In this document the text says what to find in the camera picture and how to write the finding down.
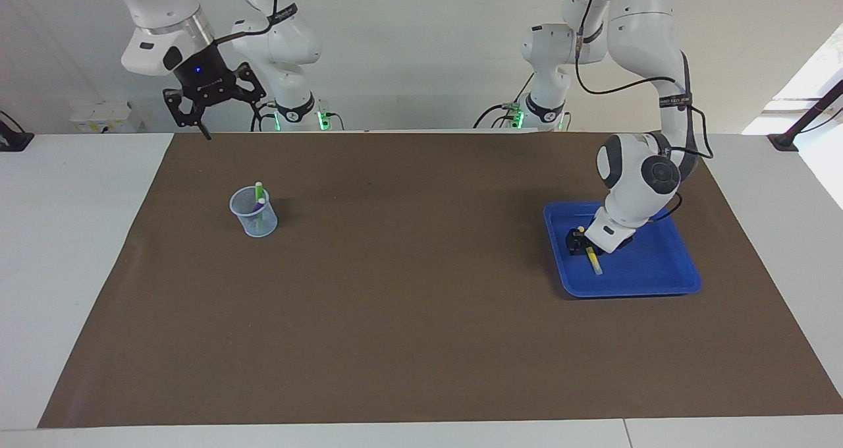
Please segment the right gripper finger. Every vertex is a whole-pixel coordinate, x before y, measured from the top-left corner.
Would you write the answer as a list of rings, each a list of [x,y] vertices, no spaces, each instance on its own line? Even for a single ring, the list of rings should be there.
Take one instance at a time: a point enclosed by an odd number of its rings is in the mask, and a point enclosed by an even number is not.
[[[265,88],[249,63],[241,63],[232,71],[230,97],[247,103],[253,114],[261,113],[261,101],[266,97]]]
[[[203,124],[203,115],[205,110],[209,107],[208,100],[196,99],[186,96],[183,90],[175,90],[174,88],[166,88],[162,90],[163,101],[171,117],[179,127],[195,126],[198,127],[202,136],[207,141],[213,139],[207,127]]]

